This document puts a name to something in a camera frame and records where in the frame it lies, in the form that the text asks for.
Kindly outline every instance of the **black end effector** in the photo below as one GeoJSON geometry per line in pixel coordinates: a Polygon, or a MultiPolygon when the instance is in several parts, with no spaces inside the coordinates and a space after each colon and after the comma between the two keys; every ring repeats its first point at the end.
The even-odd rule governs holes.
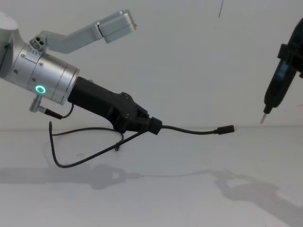
{"type": "Polygon", "coordinates": [[[113,93],[82,77],[78,77],[68,101],[108,119],[120,133],[149,131],[158,134],[162,121],[150,118],[145,109],[127,93],[113,93]]]}
{"type": "Polygon", "coordinates": [[[281,61],[265,94],[265,114],[281,104],[296,73],[303,73],[303,19],[295,27],[288,44],[281,45],[278,58],[281,61]]]}

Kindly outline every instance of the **small connector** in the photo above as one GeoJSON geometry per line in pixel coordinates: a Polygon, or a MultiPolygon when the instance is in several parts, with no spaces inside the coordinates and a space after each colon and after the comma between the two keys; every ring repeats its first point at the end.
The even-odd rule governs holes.
{"type": "Polygon", "coordinates": [[[51,117],[54,117],[54,118],[57,118],[59,120],[61,120],[63,118],[62,115],[54,112],[54,111],[51,111],[50,109],[45,109],[45,112],[44,114],[48,115],[48,116],[51,116],[51,117]]]}
{"type": "Polygon", "coordinates": [[[214,130],[214,133],[218,135],[223,135],[232,132],[235,132],[235,127],[233,125],[219,127],[216,130],[214,130]]]}

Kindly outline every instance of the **screwdriver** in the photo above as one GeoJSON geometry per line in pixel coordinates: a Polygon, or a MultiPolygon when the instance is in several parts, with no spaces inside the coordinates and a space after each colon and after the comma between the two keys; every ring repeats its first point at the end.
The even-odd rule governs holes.
{"type": "Polygon", "coordinates": [[[265,94],[266,106],[261,124],[267,114],[281,104],[297,71],[303,73],[303,18],[295,27],[288,44],[281,45],[278,58],[281,61],[265,94]]]}

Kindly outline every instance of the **black cable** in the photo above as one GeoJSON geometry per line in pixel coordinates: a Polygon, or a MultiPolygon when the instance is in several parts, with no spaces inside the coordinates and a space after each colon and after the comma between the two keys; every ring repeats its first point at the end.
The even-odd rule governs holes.
{"type": "Polygon", "coordinates": [[[69,117],[71,115],[71,113],[72,113],[73,110],[74,110],[74,104],[71,105],[71,110],[68,112],[68,114],[65,115],[65,116],[62,116],[61,119],[69,117]]]}
{"type": "Polygon", "coordinates": [[[184,132],[184,133],[188,133],[188,134],[194,134],[194,135],[210,135],[210,134],[222,135],[222,134],[235,132],[235,128],[233,125],[219,127],[212,131],[192,131],[192,130],[181,129],[181,128],[177,128],[177,127],[169,126],[169,125],[163,125],[162,128],[180,131],[180,132],[184,132]]]}
{"type": "Polygon", "coordinates": [[[195,134],[195,135],[215,134],[214,130],[212,130],[212,131],[191,131],[191,130],[181,129],[181,128],[177,128],[177,127],[169,126],[169,125],[163,125],[162,128],[171,129],[171,130],[180,131],[180,132],[189,133],[189,134],[195,134]]]}
{"type": "Polygon", "coordinates": [[[118,148],[122,144],[125,144],[128,141],[130,141],[130,140],[132,140],[132,139],[134,139],[134,138],[136,138],[136,137],[138,137],[138,136],[140,136],[140,135],[142,135],[142,134],[144,134],[146,132],[146,131],[138,132],[135,135],[130,136],[129,138],[127,138],[125,140],[124,140],[123,134],[121,133],[122,139],[118,143],[116,143],[115,145],[110,146],[110,147],[108,147],[108,148],[106,148],[106,149],[104,149],[104,150],[102,150],[102,151],[100,151],[100,152],[98,152],[98,153],[96,153],[96,154],[94,154],[92,156],[89,156],[89,157],[87,157],[87,158],[85,158],[83,160],[80,160],[78,162],[75,162],[75,163],[72,163],[72,164],[68,164],[68,165],[60,164],[58,162],[58,159],[57,159],[57,156],[56,156],[56,153],[55,153],[55,148],[54,148],[54,144],[53,144],[53,136],[66,135],[66,134],[69,134],[69,133],[73,133],[73,132],[77,132],[77,131],[84,131],[84,130],[107,130],[107,131],[115,131],[113,129],[108,129],[108,128],[101,128],[101,127],[97,128],[97,127],[94,127],[94,128],[76,129],[76,130],[72,130],[72,131],[66,131],[66,132],[62,132],[62,133],[53,134],[53,125],[52,125],[52,122],[49,122],[49,138],[50,138],[50,141],[51,141],[52,155],[53,155],[53,160],[54,160],[55,164],[58,167],[60,167],[60,168],[71,168],[71,167],[80,165],[80,164],[82,164],[84,162],[87,162],[87,161],[89,161],[89,160],[91,160],[91,159],[93,159],[93,158],[95,158],[97,156],[100,156],[100,155],[102,155],[102,154],[104,154],[104,153],[106,153],[106,152],[108,152],[108,151],[110,151],[112,149],[118,148]]]}

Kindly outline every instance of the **robotic arm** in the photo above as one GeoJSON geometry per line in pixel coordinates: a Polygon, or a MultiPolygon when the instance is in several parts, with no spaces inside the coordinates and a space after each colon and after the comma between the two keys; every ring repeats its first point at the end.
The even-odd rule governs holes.
{"type": "Polygon", "coordinates": [[[46,53],[70,53],[104,38],[115,41],[136,30],[129,10],[121,10],[70,35],[43,31],[25,43],[17,23],[0,13],[0,77],[36,94],[30,111],[61,119],[41,106],[42,98],[59,104],[66,100],[108,119],[118,132],[150,131],[158,134],[162,122],[150,118],[127,93],[115,94],[78,76],[79,69],[46,53]]]}

